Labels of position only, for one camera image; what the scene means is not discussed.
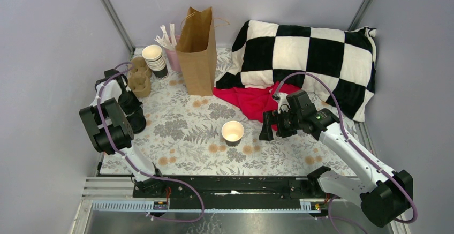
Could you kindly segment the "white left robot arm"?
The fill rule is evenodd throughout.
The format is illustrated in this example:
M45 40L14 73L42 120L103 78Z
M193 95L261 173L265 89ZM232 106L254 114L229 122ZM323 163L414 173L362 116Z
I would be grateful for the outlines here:
M166 190L161 172L133 144L135 134L146 127L142 103L128 89L124 73L110 69L104 75L95 84L94 101L79 111L88 137L97 152L123 161L137 191L160 197Z

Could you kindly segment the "black paper coffee cup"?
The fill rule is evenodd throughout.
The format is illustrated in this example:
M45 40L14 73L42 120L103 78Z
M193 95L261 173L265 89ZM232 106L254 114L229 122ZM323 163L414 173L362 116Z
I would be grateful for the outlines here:
M234 147L240 144L244 136L244 127L238 121L226 122L221 129L221 135L227 146Z

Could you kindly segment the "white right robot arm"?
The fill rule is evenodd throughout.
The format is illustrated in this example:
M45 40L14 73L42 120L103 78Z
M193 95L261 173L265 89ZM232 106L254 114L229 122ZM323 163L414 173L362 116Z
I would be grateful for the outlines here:
M303 109L286 105L285 110L265 111L260 140L273 140L272 125L277 126L276 135L281 138L299 130L311 135L335 152L358 177L354 180L329 167L319 167L307 176L311 196L319 198L329 193L341 197L359 206L377 227L384 227L408 209L417 218L412 176L405 170L396 172L378 160L346 132L342 121L330 110L316 110L311 104Z

